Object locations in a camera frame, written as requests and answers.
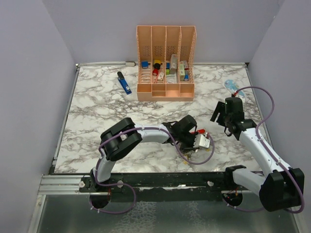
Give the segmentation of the red handled key organizer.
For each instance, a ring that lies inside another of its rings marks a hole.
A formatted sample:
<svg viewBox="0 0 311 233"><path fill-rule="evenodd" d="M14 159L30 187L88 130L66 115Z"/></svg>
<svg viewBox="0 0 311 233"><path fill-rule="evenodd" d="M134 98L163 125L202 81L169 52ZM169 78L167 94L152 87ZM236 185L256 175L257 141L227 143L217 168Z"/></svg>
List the red handled key organizer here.
<svg viewBox="0 0 311 233"><path fill-rule="evenodd" d="M201 130L198 130L198 131L194 131L194 133L196 133L196 132L198 132L199 134L204 134L204 135L206 135L207 138L210 140L210 142L213 141L213 140L210 139L209 134L208 134L204 129L201 129ZM182 152L182 153L184 154L184 157L185 157L184 160L185 160L186 162L188 162L189 164L192 164L192 165L202 165L202 164L207 163L207 162L212 158L212 156L213 156L213 154L214 154L214 148L212 148L211 154L210 154L210 156L209 156L206 160L204 160L204 161L202 161L202 162L193 162L193 161L191 161L191 160L190 160L191 155L192 155L194 152L196 153L198 150L205 150L205 151L207 151L207 150L209 150L209 148L208 148L208 149L198 148L198 149L196 149L195 151Z"/></svg>

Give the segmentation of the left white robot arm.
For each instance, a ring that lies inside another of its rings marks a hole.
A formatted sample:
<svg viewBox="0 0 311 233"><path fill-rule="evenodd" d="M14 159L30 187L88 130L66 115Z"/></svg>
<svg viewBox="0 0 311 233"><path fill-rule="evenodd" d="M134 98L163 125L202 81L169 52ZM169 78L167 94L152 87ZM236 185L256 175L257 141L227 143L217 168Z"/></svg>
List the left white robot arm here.
<svg viewBox="0 0 311 233"><path fill-rule="evenodd" d="M164 122L158 126L135 124L126 117L104 131L101 136L99 161L92 171L90 185L100 192L106 189L111 171L118 160L127 156L140 143L180 144L181 151L194 149L198 132L196 120L187 115L179 121Z"/></svg>

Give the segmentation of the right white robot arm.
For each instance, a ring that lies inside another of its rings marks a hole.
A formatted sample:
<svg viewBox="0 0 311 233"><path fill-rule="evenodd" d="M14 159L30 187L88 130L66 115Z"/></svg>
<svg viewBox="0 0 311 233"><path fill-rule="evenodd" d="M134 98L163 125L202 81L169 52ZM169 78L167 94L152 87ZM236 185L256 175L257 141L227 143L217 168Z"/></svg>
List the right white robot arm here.
<svg viewBox="0 0 311 233"><path fill-rule="evenodd" d="M240 98L229 97L218 102L210 120L223 126L227 136L240 141L263 172L263 176L259 176L242 165L228 167L223 178L227 189L245 187L259 197L263 208L269 212L297 206L304 208L303 171L286 163L267 143L258 125L245 118Z"/></svg>

